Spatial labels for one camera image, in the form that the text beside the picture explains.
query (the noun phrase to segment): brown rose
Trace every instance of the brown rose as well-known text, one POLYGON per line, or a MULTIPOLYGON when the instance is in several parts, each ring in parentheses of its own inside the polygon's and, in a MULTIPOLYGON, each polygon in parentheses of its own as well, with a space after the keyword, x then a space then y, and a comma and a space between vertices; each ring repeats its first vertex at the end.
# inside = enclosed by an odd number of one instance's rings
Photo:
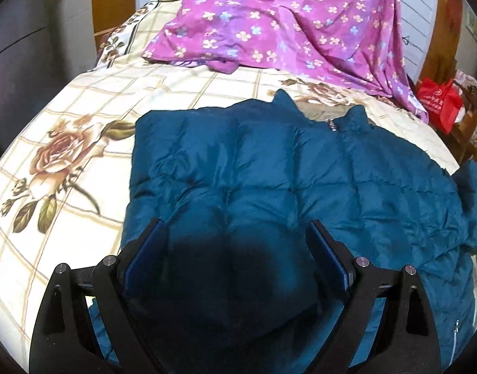
POLYGON ((72 170, 92 157, 102 157, 109 140, 100 137, 102 128, 96 123, 84 130, 62 131, 40 147, 30 165, 30 173, 35 175, 29 184, 32 196, 51 195, 72 170))

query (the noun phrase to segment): metal screw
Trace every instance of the metal screw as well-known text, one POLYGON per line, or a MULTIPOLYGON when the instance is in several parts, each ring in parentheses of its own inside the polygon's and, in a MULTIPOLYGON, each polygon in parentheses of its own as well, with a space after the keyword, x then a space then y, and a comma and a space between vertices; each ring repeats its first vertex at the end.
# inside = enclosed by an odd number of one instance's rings
POLYGON ((114 264, 116 261, 117 257, 110 255, 103 259, 103 264, 105 264, 105 266, 112 266, 112 264, 114 264))
POLYGON ((55 272, 58 274, 62 274, 67 270, 67 264, 65 263, 60 263, 58 266, 55 268, 55 272))
POLYGON ((366 257, 357 257, 356 258, 356 264, 358 264, 360 267, 367 267, 370 262, 368 261, 368 259, 366 257))
POLYGON ((417 270, 414 266, 411 266, 410 264, 408 264, 406 267, 405 267, 405 271, 410 274, 411 276, 415 276, 415 274, 417 274, 417 270))

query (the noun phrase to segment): cream plaid bed sheet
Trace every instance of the cream plaid bed sheet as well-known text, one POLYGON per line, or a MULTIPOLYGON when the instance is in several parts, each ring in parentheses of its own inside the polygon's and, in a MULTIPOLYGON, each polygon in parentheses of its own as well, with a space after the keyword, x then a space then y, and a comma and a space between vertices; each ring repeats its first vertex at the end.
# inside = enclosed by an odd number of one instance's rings
POLYGON ((70 82, 0 159, 0 340, 26 370, 55 266, 92 266, 119 250, 134 122, 147 111, 271 101, 284 88, 319 120, 360 103, 376 125, 422 148, 448 172, 458 167, 431 128, 362 92, 275 70, 239 68, 226 75, 205 66, 148 64, 143 48, 179 7, 179 1, 161 0, 141 8, 110 37, 98 66, 70 82))

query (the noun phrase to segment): pink blanket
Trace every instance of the pink blanket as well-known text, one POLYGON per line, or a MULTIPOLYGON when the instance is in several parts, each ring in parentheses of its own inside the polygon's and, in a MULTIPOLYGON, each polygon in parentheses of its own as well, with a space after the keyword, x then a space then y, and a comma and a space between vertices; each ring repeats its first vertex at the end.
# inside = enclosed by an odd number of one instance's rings
POLYGON ((147 46, 150 60, 283 69, 369 94, 409 99, 400 0, 183 0, 147 46))

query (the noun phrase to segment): red bag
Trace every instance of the red bag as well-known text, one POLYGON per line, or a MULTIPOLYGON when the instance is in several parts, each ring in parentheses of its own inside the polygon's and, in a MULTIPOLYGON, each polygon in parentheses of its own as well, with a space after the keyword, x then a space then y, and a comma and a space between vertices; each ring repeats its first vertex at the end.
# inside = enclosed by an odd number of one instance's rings
POLYGON ((453 80, 441 86, 424 79, 417 98, 429 113, 429 121, 444 133, 450 133, 462 107, 462 98, 453 87, 453 80))

